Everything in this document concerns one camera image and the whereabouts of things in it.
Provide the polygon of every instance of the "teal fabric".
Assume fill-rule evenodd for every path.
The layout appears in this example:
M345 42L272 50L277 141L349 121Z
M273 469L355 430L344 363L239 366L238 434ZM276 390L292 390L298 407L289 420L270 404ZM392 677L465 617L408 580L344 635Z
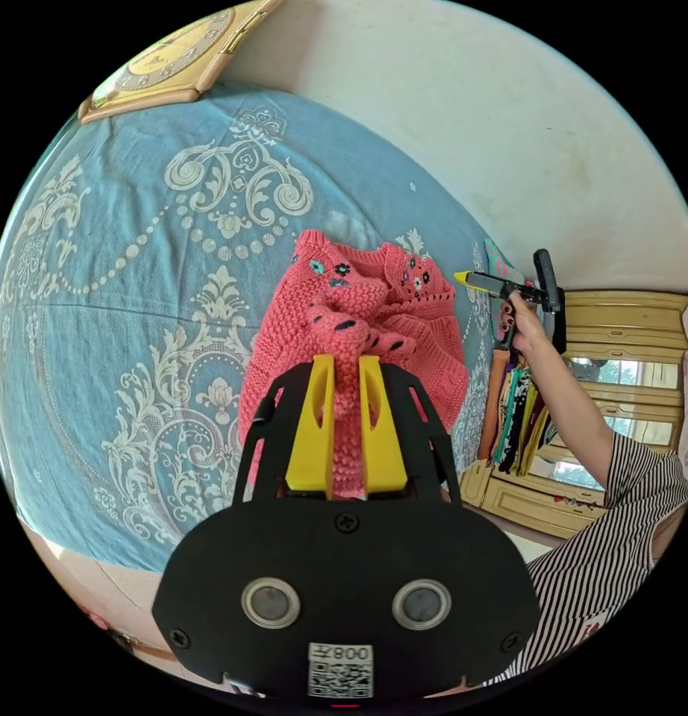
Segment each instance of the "teal fabric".
M231 502L237 403L273 289L307 228L397 243L451 277L488 271L481 227L384 139L285 92L63 129L0 246L0 463L19 515L58 544L162 571ZM493 345L488 298L455 304L475 459ZM235 544L222 545L223 559Z
M515 402L516 402L516 386L518 385L518 381L522 375L522 372L523 371L519 370L518 368L515 368L511 371L510 388L508 391L508 409L506 411L506 420L503 425L501 441L498 443L498 447L496 448L493 462L500 462L501 456L503 455L503 448L505 447L505 442L506 442L505 438L506 438L506 435L508 435L508 433L510 432L510 424L513 422L513 413L515 412L513 410L513 406L515 405Z

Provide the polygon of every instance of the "striped shirt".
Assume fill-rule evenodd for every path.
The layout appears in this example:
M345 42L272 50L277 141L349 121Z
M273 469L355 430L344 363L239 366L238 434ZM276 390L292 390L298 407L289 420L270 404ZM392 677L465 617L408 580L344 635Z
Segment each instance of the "striped shirt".
M675 453L655 453L615 433L605 507L608 512L528 565L540 622L505 681L564 654L610 621L654 567L658 524L688 501L688 482Z

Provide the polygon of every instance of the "sticker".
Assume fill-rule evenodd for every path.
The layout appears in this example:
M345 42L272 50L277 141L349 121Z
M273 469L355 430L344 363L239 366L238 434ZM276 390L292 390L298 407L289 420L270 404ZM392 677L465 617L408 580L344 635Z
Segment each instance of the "sticker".
M583 626L581 627L581 631L578 634L578 638L575 640L576 644L580 644L584 639L587 639L589 636L592 636L595 634L595 632L600 629L600 627L605 624L607 621L607 611L606 612L600 612L600 614L596 615L595 617L591 617L587 621L583 623Z
M374 650L353 644L310 644L308 694L326 699L374 696Z

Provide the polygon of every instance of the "wall clock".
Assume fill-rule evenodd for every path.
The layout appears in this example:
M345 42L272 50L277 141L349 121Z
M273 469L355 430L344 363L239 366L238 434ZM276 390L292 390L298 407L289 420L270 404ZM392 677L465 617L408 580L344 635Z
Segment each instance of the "wall clock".
M111 75L78 109L83 124L207 92L242 40L283 0L253 0L173 32Z

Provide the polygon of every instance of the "pink knitted sweater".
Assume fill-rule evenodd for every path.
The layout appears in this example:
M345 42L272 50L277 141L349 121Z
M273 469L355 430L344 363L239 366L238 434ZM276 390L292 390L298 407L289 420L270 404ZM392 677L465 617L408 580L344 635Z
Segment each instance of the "pink knitted sweater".
M468 384L454 298L431 259L392 244L359 251L330 243L321 231L302 232L255 342L240 398L240 438L277 376L332 354L334 492L362 495L359 356L414 373L451 430Z

